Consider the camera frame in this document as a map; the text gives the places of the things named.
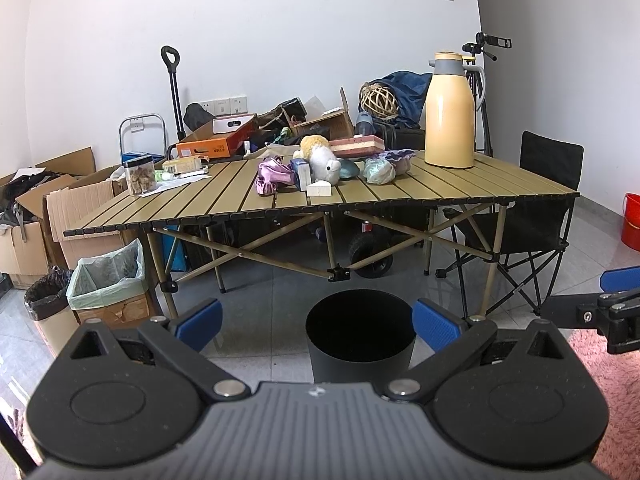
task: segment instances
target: slatted tabletop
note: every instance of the slatted tabletop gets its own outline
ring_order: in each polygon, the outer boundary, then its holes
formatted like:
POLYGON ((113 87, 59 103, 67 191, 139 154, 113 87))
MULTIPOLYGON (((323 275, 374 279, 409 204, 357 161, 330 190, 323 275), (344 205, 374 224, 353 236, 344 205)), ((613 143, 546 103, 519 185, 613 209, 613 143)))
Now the slatted tabletop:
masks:
POLYGON ((579 195, 508 162, 481 153, 475 158, 474 167, 468 170, 450 170, 426 164, 424 152, 417 152, 411 170, 389 184, 376 186, 362 178, 341 180, 332 187, 330 197, 314 198, 294 187, 283 188, 276 196, 259 196, 254 181, 260 160, 222 162, 210 168, 210 178, 186 186, 146 198, 123 192, 65 235, 389 205, 503 203, 579 195))

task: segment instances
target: jar lid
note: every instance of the jar lid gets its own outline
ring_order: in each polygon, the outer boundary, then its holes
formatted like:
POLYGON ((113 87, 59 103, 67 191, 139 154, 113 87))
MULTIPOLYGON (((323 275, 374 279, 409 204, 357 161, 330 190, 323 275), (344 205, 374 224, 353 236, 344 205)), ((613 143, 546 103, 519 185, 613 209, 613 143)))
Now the jar lid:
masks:
POLYGON ((154 162, 154 158, 151 155, 143 155, 137 158, 132 158, 131 160, 124 162, 122 165, 125 168, 135 168, 136 166, 142 166, 143 164, 149 164, 149 163, 152 164, 153 162, 154 162))

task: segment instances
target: tripod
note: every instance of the tripod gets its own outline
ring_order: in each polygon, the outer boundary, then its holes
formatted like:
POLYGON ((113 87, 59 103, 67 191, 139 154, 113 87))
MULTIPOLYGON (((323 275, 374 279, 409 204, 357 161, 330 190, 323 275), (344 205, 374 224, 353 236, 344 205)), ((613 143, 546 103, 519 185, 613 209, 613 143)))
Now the tripod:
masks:
MULTIPOLYGON (((507 40, 506 38, 498 38, 497 36, 489 36, 484 32, 478 32, 476 34, 476 42, 475 43, 465 43, 462 46, 463 52, 468 52, 471 56, 463 56, 463 60, 468 65, 476 64, 476 56, 480 53, 485 54, 492 61, 496 61, 498 58, 495 57, 490 52, 487 52, 483 49, 486 44, 490 44, 493 46, 499 46, 501 48, 511 48, 511 40, 507 40)), ((474 96, 474 104, 478 102, 478 96, 482 95, 482 81, 478 77, 477 72, 469 71, 467 72, 466 78, 469 81, 469 86, 471 87, 471 93, 474 96)), ((491 146, 491 134, 489 131, 489 115, 486 112, 486 99, 480 105, 480 115, 482 117, 482 131, 484 133, 484 145, 482 148, 478 148, 477 141, 474 141, 474 149, 476 152, 484 153, 488 156, 494 156, 494 149, 491 146)), ((477 127, 477 115, 474 116, 474 124, 477 127)))

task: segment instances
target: black folding chair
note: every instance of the black folding chair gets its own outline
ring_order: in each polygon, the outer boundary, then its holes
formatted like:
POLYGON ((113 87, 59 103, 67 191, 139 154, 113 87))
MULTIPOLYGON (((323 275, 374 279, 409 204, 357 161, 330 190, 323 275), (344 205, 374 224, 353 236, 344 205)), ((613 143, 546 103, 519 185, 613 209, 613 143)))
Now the black folding chair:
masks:
MULTIPOLYGON (((584 148, 577 144, 560 142, 559 140, 547 139, 531 132, 522 134, 522 144, 520 147, 520 167, 538 175, 551 179, 558 184, 571 189, 578 189, 580 174, 582 173, 582 156, 584 148)), ((533 312, 538 316, 543 300, 540 295, 540 284, 538 274, 554 258, 557 258, 556 268, 551 278, 545 299, 549 297, 558 276, 558 269, 562 261, 564 251, 569 246, 567 236, 569 225, 574 211, 575 198, 567 199, 544 199, 533 201, 516 202, 515 205, 506 212, 506 222, 504 224, 504 235, 500 256, 504 256, 504 262, 498 257, 498 270, 513 286, 497 303, 487 310, 490 313, 507 301, 518 292, 530 304, 533 312), (568 212, 568 217, 562 236, 562 224, 564 216, 568 212), (525 253, 523 258, 513 264, 509 264, 512 254, 525 253), (546 256, 544 261, 536 266, 536 259, 546 256), (516 282, 509 274, 509 271, 520 265, 529 264, 531 274, 521 282, 516 282), (524 285, 533 280, 536 289, 536 302, 523 290, 524 285)), ((453 208, 444 208, 444 215, 447 219, 454 218, 461 212, 453 208)), ((497 223, 497 213, 478 214, 473 216, 480 232, 486 240, 493 240, 497 223)), ((465 235, 465 245, 478 250, 483 250, 481 241, 468 220, 455 225, 463 235, 465 235)), ((455 227, 451 227, 453 241, 457 242, 455 227)), ((460 255, 456 250, 456 261, 446 269, 437 269, 436 277, 444 278, 453 269, 458 269, 460 279, 460 293, 462 296, 462 307, 465 317, 468 316, 466 305, 465 282, 462 273, 462 266, 477 258, 472 254, 460 255)))

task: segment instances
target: jar of snacks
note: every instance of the jar of snacks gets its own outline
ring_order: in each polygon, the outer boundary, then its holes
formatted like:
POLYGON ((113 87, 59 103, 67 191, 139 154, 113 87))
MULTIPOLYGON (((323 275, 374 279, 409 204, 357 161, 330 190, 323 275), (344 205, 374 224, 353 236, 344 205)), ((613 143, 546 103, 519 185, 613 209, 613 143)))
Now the jar of snacks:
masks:
POLYGON ((151 155, 132 158, 124 162, 123 166, 130 194, 134 196, 142 195, 158 187, 154 160, 151 155))

